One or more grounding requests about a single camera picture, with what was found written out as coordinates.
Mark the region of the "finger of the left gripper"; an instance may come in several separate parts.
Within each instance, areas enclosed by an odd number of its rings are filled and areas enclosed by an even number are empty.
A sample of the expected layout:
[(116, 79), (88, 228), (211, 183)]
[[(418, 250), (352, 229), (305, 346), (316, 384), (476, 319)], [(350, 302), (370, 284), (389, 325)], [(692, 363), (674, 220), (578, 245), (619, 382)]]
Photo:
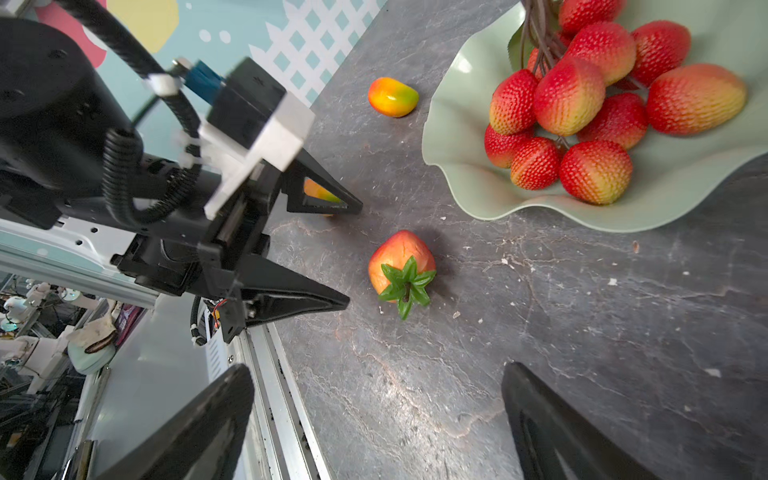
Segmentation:
[(235, 272), (233, 286), (239, 290), (247, 326), (343, 311), (350, 303), (345, 294), (258, 254), (243, 257)]
[(302, 149), (282, 175), (287, 211), (318, 215), (360, 214), (363, 203)]

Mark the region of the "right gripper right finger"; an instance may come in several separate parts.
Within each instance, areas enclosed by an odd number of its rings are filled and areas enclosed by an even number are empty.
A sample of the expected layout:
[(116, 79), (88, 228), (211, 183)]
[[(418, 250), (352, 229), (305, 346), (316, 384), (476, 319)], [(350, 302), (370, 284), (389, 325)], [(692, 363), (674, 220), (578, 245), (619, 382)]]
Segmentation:
[(504, 369), (502, 397), (525, 479), (655, 479), (527, 366)]

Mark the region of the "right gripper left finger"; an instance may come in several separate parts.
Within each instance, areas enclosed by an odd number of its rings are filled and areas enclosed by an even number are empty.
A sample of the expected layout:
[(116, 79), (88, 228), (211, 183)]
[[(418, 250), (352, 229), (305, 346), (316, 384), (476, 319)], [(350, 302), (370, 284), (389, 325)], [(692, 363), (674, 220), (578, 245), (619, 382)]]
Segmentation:
[(232, 479), (255, 397), (250, 370), (235, 364), (101, 479)]

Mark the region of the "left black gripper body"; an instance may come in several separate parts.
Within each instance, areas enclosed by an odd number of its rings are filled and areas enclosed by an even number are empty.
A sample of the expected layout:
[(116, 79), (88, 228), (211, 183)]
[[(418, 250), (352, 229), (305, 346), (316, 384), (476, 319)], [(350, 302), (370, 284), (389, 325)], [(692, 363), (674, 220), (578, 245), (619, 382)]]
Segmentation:
[(191, 228), (172, 217), (149, 223), (113, 262), (145, 287), (213, 301), (223, 338), (231, 341), (247, 327), (235, 270), (249, 254), (267, 258), (263, 230), (314, 115), (250, 58), (224, 81), (197, 144), (202, 164), (217, 170), (220, 181), (210, 194), (195, 185), (185, 200), (204, 199), (203, 220)]

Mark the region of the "fake mango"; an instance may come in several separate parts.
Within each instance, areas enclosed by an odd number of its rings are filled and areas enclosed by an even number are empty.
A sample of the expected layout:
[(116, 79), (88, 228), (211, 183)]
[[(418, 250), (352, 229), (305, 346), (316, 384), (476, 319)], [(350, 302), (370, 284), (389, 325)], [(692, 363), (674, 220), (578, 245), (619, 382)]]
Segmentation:
[(342, 202), (336, 195), (310, 178), (305, 179), (303, 191), (306, 196), (325, 202), (334, 204), (340, 204)]
[(368, 90), (368, 101), (372, 108), (392, 118), (410, 114), (418, 105), (419, 98), (415, 89), (389, 77), (378, 78)]

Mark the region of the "fake strawberry with leaves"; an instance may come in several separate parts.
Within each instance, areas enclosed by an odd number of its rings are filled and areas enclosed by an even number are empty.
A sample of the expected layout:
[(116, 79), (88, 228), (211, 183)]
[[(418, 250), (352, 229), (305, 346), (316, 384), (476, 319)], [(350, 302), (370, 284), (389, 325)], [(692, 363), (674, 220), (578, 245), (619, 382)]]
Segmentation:
[(394, 303), (406, 320), (414, 305), (429, 306), (428, 285), (437, 275), (433, 254), (416, 234), (401, 230), (374, 252), (368, 264), (369, 279), (378, 299)]

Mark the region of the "red lychee bunch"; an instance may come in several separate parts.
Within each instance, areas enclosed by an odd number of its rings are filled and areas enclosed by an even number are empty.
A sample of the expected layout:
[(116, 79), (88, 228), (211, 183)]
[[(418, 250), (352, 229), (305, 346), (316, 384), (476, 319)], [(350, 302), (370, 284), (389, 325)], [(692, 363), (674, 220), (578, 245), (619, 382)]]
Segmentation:
[(527, 1), (521, 67), (489, 106), (488, 141), (508, 144), (501, 165), (535, 191), (560, 183), (609, 205), (628, 189), (631, 150), (649, 130), (693, 136), (745, 107), (746, 83), (709, 63), (688, 64), (692, 35), (655, 20), (628, 30), (621, 1)]

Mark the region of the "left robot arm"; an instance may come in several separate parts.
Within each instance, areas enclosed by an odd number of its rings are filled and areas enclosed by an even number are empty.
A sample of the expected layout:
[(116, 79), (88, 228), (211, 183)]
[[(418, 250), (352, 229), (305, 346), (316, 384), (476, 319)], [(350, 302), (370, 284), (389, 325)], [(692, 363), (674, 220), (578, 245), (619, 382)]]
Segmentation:
[(181, 127), (176, 161), (149, 154), (80, 46), (60, 30), (1, 20), (1, 216), (41, 231), (62, 217), (133, 240), (108, 257), (137, 284), (212, 300), (226, 340), (251, 325), (346, 309), (349, 298), (272, 262), (264, 228), (293, 213), (357, 214), (361, 201), (304, 147), (313, 112), (251, 59), (227, 76), (166, 70), (104, 6), (66, 1)]

